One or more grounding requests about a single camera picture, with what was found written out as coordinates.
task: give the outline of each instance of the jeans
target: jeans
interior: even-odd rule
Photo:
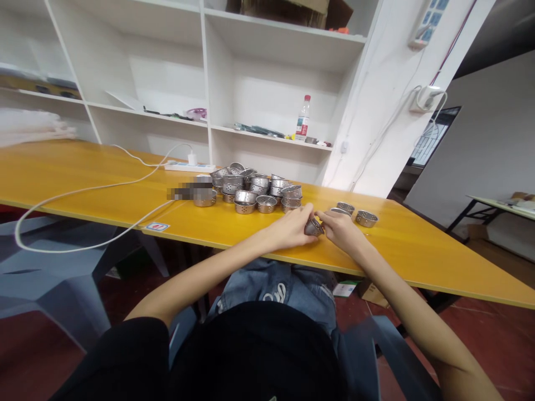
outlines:
[[[208,318],[242,302],[280,302],[304,313],[331,336],[336,329],[335,286],[330,271],[258,258],[230,276]]]

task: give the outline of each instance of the white bookshelf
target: white bookshelf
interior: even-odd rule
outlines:
[[[0,62],[65,76],[82,96],[0,90],[0,102],[56,110],[86,140],[162,155],[185,143],[200,162],[321,184],[333,148],[232,127],[291,135],[310,95],[308,135],[334,144],[378,1],[360,3],[357,35],[343,35],[227,13],[226,0],[0,0]],[[208,122],[143,106],[205,107]]]

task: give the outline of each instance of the yellow table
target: yellow table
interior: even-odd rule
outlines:
[[[141,152],[133,154],[151,164],[157,164],[162,158]],[[135,180],[150,172],[150,168],[110,146],[48,141],[0,149],[0,171],[0,203],[29,208],[72,190]],[[279,171],[273,173],[284,175]],[[161,169],[140,183],[72,195],[40,210],[128,227],[166,202],[167,189],[176,187],[182,175],[196,173]],[[533,289],[392,200],[308,184],[303,184],[303,196],[305,202],[314,203],[315,209],[326,210],[344,201],[378,215],[380,221],[374,228],[359,228],[412,286],[535,309]],[[220,197],[215,206],[208,208],[178,200],[139,228],[154,236],[227,248],[282,215],[279,209],[272,214],[237,214],[234,205],[224,203]],[[170,227],[164,232],[143,228],[151,222]],[[324,236],[315,244],[278,251],[267,257],[363,275],[363,271]]]

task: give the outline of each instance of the person's left hand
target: person's left hand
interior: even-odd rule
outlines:
[[[317,241],[317,237],[305,235],[305,224],[309,218],[314,218],[314,205],[311,203],[288,212],[263,229],[260,233],[269,244],[269,252]]]

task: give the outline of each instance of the window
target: window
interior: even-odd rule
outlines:
[[[457,114],[461,110],[461,107],[451,107],[449,109],[443,109],[437,116],[436,112],[433,113],[431,120],[425,128],[424,134],[415,146],[414,152],[411,157],[414,157],[412,165],[417,167],[425,167],[436,147],[439,145],[440,140],[448,132],[449,127],[457,117]],[[436,118],[436,126],[433,126],[432,121]]]

